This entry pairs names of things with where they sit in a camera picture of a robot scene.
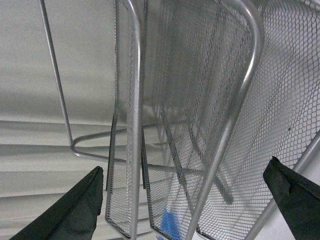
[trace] expanded metal mesh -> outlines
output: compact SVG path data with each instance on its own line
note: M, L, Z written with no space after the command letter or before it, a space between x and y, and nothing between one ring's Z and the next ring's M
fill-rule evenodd
M168 239L186 237L250 45L244 17L221 2L148 1L144 118L157 127L144 129L146 186L151 227Z
M293 168L320 129L319 6L298 0L256 5L264 49L217 175L233 203L214 185L198 223L209 239L245 239L272 198L262 177L272 156Z
M134 27L127 6L114 1L115 108L107 177L106 221L126 238L131 237L132 202L132 97Z

